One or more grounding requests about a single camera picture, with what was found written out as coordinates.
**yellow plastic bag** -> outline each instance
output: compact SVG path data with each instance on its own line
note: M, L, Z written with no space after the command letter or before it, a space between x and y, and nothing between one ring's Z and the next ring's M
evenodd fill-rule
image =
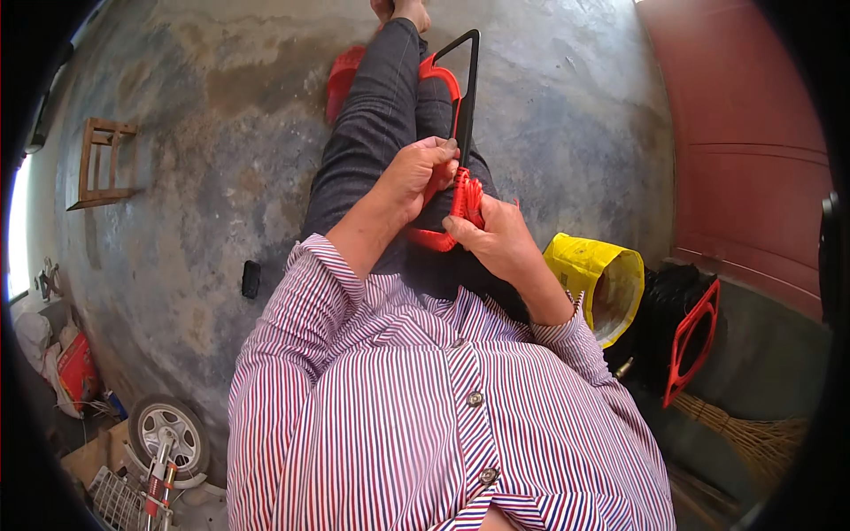
M640 253L603 241L556 234L543 252L546 264L573 297L584 291L584 316L607 348L629 327L643 296Z

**concrete floor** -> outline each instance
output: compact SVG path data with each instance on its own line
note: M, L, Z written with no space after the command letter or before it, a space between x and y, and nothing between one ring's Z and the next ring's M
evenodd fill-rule
M433 0L429 12L432 49L483 33L474 137L541 249L563 231L650 266L667 256L672 125L632 0ZM115 0L69 65L50 133L64 286L125 403L165 392L193 406L217 484L235 357L282 277L329 134L324 82L376 26L366 0ZM143 191L65 212L90 116L139 124L119 178ZM253 301L240 295L248 259L263 266Z

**wooden frame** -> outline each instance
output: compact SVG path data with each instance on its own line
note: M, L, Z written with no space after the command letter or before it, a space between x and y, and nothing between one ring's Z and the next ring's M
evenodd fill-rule
M115 173L118 163L118 141L124 134L135 135L138 127L119 121L104 120L103 118L88 118L82 130L82 156L80 157L80 183L77 190L77 201L67 208L67 211L103 206L127 199L135 190L132 188L116 188ZM94 189L88 189L88 163L94 149ZM99 189L100 180L100 148L111 147L109 165L109 185Z

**jeans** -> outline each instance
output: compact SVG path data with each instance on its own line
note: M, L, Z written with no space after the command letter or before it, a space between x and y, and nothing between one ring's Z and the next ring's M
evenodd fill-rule
M428 43L408 19L390 20L369 44L310 187L302 239L327 234L366 195L401 148L430 136L449 137L448 89L437 79L419 82L419 63L426 57ZM484 192L498 198L490 169L474 146L467 167ZM451 188L438 192L413 225L442 232L451 194ZM512 319L528 322L516 290L460 245L448 252L431 251L410 243L402 232L371 272L401 273L416 293L446 300L454 300L463 285L480 297L492 297Z

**straw broom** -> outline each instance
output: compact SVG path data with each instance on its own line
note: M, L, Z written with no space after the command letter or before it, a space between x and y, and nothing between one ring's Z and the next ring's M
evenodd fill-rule
M758 486L770 493L791 465L806 432L803 419L745 421L687 393L679 393L673 405L695 421L723 435L744 461Z

